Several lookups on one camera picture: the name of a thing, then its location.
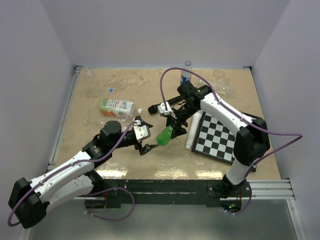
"black and white checkered board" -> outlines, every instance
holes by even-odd
[[[192,151],[232,164],[235,136],[215,117],[203,113],[193,142]]]

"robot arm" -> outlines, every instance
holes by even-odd
[[[158,106],[160,115],[166,117],[166,126],[171,125],[172,127],[171,139],[187,133],[186,129],[182,126],[187,127],[186,120],[199,110],[203,110],[214,116],[235,136],[233,148],[235,160],[229,172],[223,177],[225,185],[220,189],[221,197],[226,198],[235,188],[240,187],[244,182],[246,173],[254,161],[262,157],[270,148],[268,134],[256,130],[243,120],[245,119],[263,129],[267,129],[267,124],[262,118],[253,119],[239,112],[220,97],[217,101],[208,86],[202,86],[198,89],[191,82],[187,81],[181,84],[177,91],[185,100],[185,104],[179,109],[170,108],[167,104],[168,108],[166,110],[163,103]],[[221,103],[227,105],[242,118],[235,117]]]
[[[142,140],[151,136],[149,130],[151,127],[153,126],[137,116],[133,129],[126,132],[117,148],[133,145],[140,155],[145,155],[158,146],[149,144],[142,146]],[[94,160],[105,156],[122,134],[121,124],[117,121],[109,121],[92,141],[64,164],[30,181],[23,177],[15,182],[9,199],[11,209],[16,208],[22,197],[40,183],[40,186],[26,196],[15,210],[15,215],[22,226],[25,229],[31,228],[57,206],[75,197],[103,190],[103,180],[94,169],[110,159],[112,154],[101,161]]]

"tan table surface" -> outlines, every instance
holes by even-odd
[[[115,120],[103,116],[99,110],[102,98],[134,102],[142,108],[141,117],[151,128],[151,137],[143,144],[156,144],[156,136],[166,126],[166,120],[158,114],[149,115],[148,107],[162,101],[160,76],[164,69],[92,69],[96,76],[88,77],[81,70],[69,116],[64,124],[65,131],[59,150],[57,164],[69,160],[82,149],[94,135],[100,132],[104,123]],[[260,102],[251,72],[248,69],[195,69],[209,81],[215,81],[233,88],[230,97],[220,95],[226,102],[241,112],[263,117]],[[178,96],[180,71],[169,71],[163,80],[166,100]],[[192,77],[192,84],[199,87],[199,79]],[[96,170],[103,178],[123,179],[221,179],[231,165],[185,149],[187,134],[173,139],[167,146],[159,146],[148,154],[140,156],[134,147],[116,149],[113,157]],[[280,178],[275,156],[269,156],[250,173],[248,179],[278,180]]]

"small white object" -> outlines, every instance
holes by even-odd
[[[141,121],[140,120],[135,120],[133,123],[133,126],[141,126]]]
[[[191,149],[191,145],[194,142],[194,139],[195,139],[195,136],[196,136],[196,131],[197,131],[200,119],[202,117],[202,113],[203,113],[203,111],[200,110],[200,111],[197,111],[192,116],[192,123],[191,123],[191,127],[190,127],[190,130],[189,130],[188,138],[187,138],[186,143],[185,143],[185,149],[188,149],[188,150]]]
[[[138,141],[144,140],[150,137],[149,128],[146,125],[133,126],[135,137]]]
[[[164,103],[161,103],[161,104],[158,105],[158,112],[159,112],[161,117],[169,116],[170,113],[173,113],[169,103],[167,101],[165,103],[166,103],[166,106],[167,106],[167,110],[166,110],[166,107],[165,107]]]

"clear plastic bottle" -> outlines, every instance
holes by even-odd
[[[89,67],[85,67],[83,71],[87,84],[87,96],[91,98],[102,97],[102,89],[94,71]]]
[[[191,61],[187,60],[184,63],[184,69],[192,71]],[[181,71],[180,84],[184,84],[186,81],[191,81],[192,74],[187,71]]]
[[[202,80],[200,80],[199,83],[202,85],[206,84]],[[230,97],[232,95],[232,92],[234,91],[234,89],[231,86],[224,85],[217,81],[209,80],[209,83],[211,84],[215,92],[219,95],[225,95],[227,97]]]

